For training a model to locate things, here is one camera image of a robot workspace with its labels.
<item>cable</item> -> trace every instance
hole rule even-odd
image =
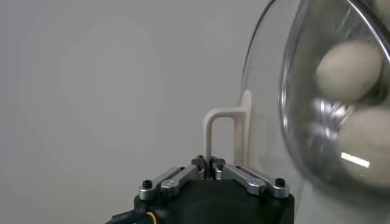
[[[114,215],[106,224],[135,223],[146,216],[145,208],[136,208],[128,212]]]
[[[157,224],[157,219],[153,212],[147,212],[146,214],[152,218],[153,224]]]

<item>white plastic hook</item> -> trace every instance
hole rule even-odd
[[[246,90],[241,98],[240,107],[215,108],[210,110],[203,120],[204,156],[207,164],[211,158],[211,133],[213,122],[218,117],[230,117],[234,121],[234,159],[236,166],[248,165],[248,147],[250,119],[252,112],[252,92]]]

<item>screw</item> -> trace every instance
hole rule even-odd
[[[142,187],[144,189],[150,189],[150,188],[152,188],[152,186],[153,186],[153,182],[151,180],[144,180],[142,182]]]
[[[224,166],[222,164],[217,164],[216,167],[218,170],[222,170],[224,168]]]
[[[286,180],[283,178],[276,178],[275,185],[277,187],[285,187],[286,186]]]

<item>black screw head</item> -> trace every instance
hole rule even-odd
[[[142,187],[144,189],[150,189],[150,188],[152,188],[152,186],[153,186],[153,182],[151,180],[144,180],[142,182]]]
[[[286,180],[283,178],[276,178],[275,185],[277,187],[285,187],[286,186]]]

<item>metal bracket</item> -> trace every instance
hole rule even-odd
[[[277,198],[287,198],[289,187],[284,179],[276,180],[248,167],[235,167],[225,165],[222,169],[216,169],[215,175],[218,180],[235,180],[246,188],[250,194],[260,195],[265,188],[271,195]]]
[[[161,183],[161,188],[167,190],[168,197],[173,197],[179,193],[180,188],[182,188],[182,186],[189,180],[200,180],[197,165],[189,165],[176,176],[171,179],[164,180]]]
[[[167,170],[165,173],[153,179],[151,187],[144,187],[141,185],[138,192],[140,199],[145,201],[153,200],[157,192],[160,190],[161,182],[163,182],[168,178],[173,177],[174,175],[178,174],[180,171],[181,168],[172,167],[169,170]]]

